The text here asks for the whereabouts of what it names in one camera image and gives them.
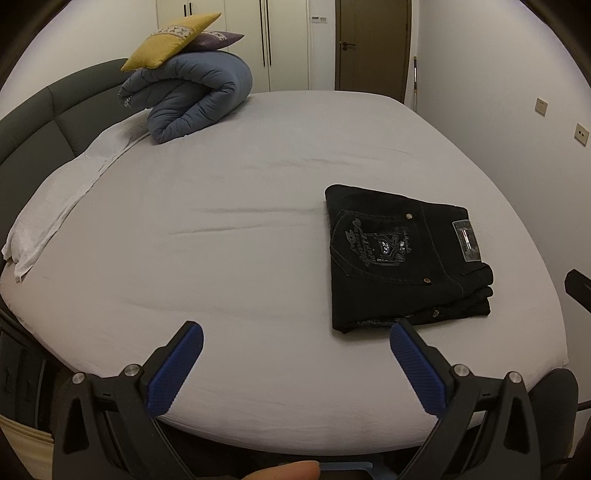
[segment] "mattress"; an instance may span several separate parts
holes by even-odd
[[[495,273],[488,317],[418,329],[477,375],[532,387],[567,362],[554,286],[494,184],[404,105],[352,92],[252,95],[219,124],[144,138],[80,200],[0,293],[74,370],[116,375],[187,319],[203,353],[164,420],[280,453],[348,455],[421,443],[423,412],[387,330],[331,328],[324,190],[347,184],[466,207]]]

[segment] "white pillowcase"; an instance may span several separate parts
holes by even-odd
[[[16,264],[17,282],[35,264],[47,242],[99,177],[123,153],[148,135],[149,110],[104,130],[84,153],[49,175],[19,213],[2,248]]]

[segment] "metal rivet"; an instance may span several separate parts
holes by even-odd
[[[123,370],[123,373],[125,374],[126,377],[135,377],[138,374],[138,372],[139,372],[139,365],[137,365],[137,364],[128,365]]]
[[[82,372],[78,372],[78,373],[74,374],[74,376],[72,377],[72,383],[74,383],[76,385],[81,384],[85,378],[86,378],[85,374],[83,374]]]
[[[521,375],[517,372],[511,372],[509,374],[509,380],[511,380],[513,383],[521,383],[521,381],[523,380],[521,378]]]
[[[467,377],[470,375],[470,369],[466,365],[462,364],[457,364],[455,367],[453,367],[453,371],[458,377]]]

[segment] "blue folded comforter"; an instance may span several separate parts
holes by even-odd
[[[121,86],[130,108],[151,108],[148,130],[158,143],[218,122],[252,89],[248,65],[224,51],[181,53],[157,69],[134,72]]]

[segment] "beige fabric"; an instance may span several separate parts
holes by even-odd
[[[53,439],[46,432],[21,425],[0,415],[0,428],[22,464],[36,480],[51,480]]]

